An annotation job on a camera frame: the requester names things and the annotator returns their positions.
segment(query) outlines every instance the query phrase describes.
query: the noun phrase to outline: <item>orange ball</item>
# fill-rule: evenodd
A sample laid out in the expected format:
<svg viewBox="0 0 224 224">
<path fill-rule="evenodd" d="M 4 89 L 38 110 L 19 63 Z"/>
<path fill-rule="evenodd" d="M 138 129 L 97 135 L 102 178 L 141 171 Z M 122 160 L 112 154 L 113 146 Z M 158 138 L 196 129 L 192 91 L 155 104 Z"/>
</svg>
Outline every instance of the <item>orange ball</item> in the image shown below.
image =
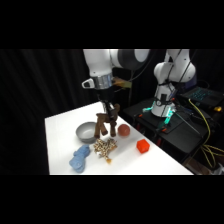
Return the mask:
<svg viewBox="0 0 224 224">
<path fill-rule="evenodd" d="M 130 132 L 131 132 L 131 129 L 126 124 L 122 124 L 118 128 L 118 134 L 120 136 L 126 137 L 130 135 Z"/>
</svg>

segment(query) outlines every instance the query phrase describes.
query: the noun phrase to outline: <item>small figurine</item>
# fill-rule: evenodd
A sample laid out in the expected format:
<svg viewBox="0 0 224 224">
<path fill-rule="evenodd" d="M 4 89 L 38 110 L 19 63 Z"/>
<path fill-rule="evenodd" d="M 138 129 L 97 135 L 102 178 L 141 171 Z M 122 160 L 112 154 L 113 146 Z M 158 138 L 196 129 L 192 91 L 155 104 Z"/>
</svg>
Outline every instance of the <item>small figurine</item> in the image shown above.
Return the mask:
<svg viewBox="0 0 224 224">
<path fill-rule="evenodd" d="M 111 137 L 116 136 L 115 127 L 117 125 L 116 120 L 118 118 L 118 112 L 119 111 L 120 111 L 120 105 L 115 104 L 114 109 L 111 111 L 111 114 L 114 117 L 113 120 L 110 120 L 110 117 L 108 116 L 108 114 L 97 114 L 96 115 L 98 117 L 96 127 L 95 127 L 95 134 L 94 134 L 94 137 L 96 139 L 100 138 L 100 132 L 102 133 L 103 136 L 108 134 L 108 131 L 107 131 L 104 123 L 110 124 L 110 136 Z"/>
<path fill-rule="evenodd" d="M 113 151 L 117 148 L 116 141 L 114 139 L 108 139 L 107 142 L 102 141 L 101 139 L 97 139 L 96 144 L 94 145 L 95 153 L 100 157 L 104 157 L 107 163 L 111 163 L 111 159 L 109 159 L 108 154 L 110 151 Z"/>
</svg>

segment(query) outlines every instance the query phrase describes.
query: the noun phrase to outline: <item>red block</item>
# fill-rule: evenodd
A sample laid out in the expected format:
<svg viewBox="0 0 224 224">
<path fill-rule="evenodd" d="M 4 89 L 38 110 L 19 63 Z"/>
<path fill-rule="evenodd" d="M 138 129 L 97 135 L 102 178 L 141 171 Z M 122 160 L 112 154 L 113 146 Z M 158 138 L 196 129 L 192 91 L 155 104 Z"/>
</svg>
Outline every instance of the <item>red block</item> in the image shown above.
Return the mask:
<svg viewBox="0 0 224 224">
<path fill-rule="evenodd" d="M 142 154 L 145 153 L 145 152 L 148 152 L 149 147 L 150 147 L 150 145 L 145 139 L 142 139 L 141 141 L 137 142 L 137 149 Z"/>
</svg>

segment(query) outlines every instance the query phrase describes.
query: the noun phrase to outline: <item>red toy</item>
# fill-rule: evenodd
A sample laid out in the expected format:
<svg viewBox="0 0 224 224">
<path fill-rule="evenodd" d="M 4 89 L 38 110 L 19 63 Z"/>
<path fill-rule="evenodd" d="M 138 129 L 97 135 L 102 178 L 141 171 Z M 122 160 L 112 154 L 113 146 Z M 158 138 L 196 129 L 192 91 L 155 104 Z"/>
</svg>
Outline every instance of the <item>red toy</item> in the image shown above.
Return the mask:
<svg viewBox="0 0 224 224">
<path fill-rule="evenodd" d="M 120 136 L 127 137 L 130 135 L 130 132 L 131 132 L 131 129 L 126 124 L 122 124 L 118 128 L 118 134 Z"/>
<path fill-rule="evenodd" d="M 148 152 L 149 147 L 150 147 L 150 145 L 145 139 L 142 139 L 141 141 L 137 142 L 137 149 L 142 154 L 145 153 L 145 152 Z"/>
</svg>

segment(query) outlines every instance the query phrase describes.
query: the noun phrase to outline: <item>green light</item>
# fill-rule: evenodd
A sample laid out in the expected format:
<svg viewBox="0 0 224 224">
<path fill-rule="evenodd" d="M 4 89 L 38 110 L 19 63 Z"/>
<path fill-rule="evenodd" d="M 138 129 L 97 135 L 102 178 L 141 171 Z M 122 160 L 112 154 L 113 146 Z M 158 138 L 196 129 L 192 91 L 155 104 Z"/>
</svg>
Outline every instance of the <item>green light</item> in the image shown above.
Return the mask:
<svg viewBox="0 0 224 224">
<path fill-rule="evenodd" d="M 171 119 L 172 115 L 173 115 L 173 111 L 171 110 L 171 107 L 169 107 L 169 110 L 168 110 L 167 115 L 166 115 L 167 118 L 164 122 L 165 124 L 168 124 L 170 122 L 170 119 Z"/>
<path fill-rule="evenodd" d="M 143 113 L 145 113 L 145 112 L 147 112 L 147 111 L 152 110 L 152 109 L 153 109 L 154 104 L 155 104 L 155 101 L 153 102 L 152 107 L 149 107 L 149 108 L 144 108 L 144 109 L 143 109 Z"/>
</svg>

